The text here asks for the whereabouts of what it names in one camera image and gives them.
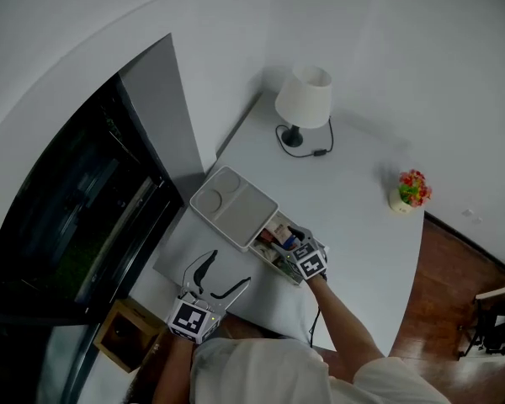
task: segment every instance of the white table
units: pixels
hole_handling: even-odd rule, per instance
[[[231,139],[215,169],[228,165],[273,199],[300,226],[330,247],[328,283],[365,324],[384,354],[391,351],[406,310],[423,229],[423,209],[398,215],[387,204],[386,174],[413,163],[374,137],[332,120],[335,146],[324,157],[293,158],[281,151],[274,95],[265,93]],[[327,126],[303,130],[304,154],[329,147]],[[155,270],[177,284],[199,255],[219,255],[203,285],[223,293],[252,277],[230,312],[272,331],[306,342],[316,302],[306,284],[292,285],[251,253],[241,253],[190,208],[161,247]],[[322,318],[315,345],[334,349]]]

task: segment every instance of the wooden floor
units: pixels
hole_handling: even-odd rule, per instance
[[[391,356],[402,358],[453,404],[505,404],[505,364],[458,362],[458,325],[474,320],[476,294],[505,286],[505,271],[429,221],[410,301]]]

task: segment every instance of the white lampshade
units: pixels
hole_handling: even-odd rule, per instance
[[[331,76],[316,66],[294,68],[275,99],[275,109],[292,125],[322,127],[331,114]]]

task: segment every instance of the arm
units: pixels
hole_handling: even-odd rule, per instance
[[[307,281],[316,297],[329,336],[352,378],[371,360],[383,358],[363,323],[329,289],[320,274]]]
[[[152,404],[187,404],[193,346],[189,340],[174,337],[167,362],[153,394]]]

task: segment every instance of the flower pot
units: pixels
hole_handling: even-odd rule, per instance
[[[389,206],[393,211],[400,214],[409,214],[415,210],[415,208],[401,199],[401,194],[399,193],[398,189],[393,189],[389,193]]]

